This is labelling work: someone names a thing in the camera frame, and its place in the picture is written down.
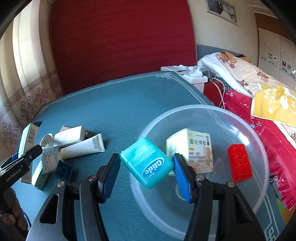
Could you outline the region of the person's left hand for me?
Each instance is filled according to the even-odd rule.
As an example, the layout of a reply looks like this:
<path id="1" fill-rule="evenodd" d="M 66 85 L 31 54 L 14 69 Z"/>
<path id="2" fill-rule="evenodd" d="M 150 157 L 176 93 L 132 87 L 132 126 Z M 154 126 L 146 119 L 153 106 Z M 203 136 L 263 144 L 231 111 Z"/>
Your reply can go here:
<path id="1" fill-rule="evenodd" d="M 6 212 L 1 205 L 1 219 L 6 226 L 12 226 L 17 224 L 22 230 L 28 230 L 28 222 L 24 216 L 23 210 L 20 206 L 19 200 L 16 196 L 15 191 L 9 188 L 4 194 L 5 202 L 10 201 L 9 207 L 11 213 Z"/>

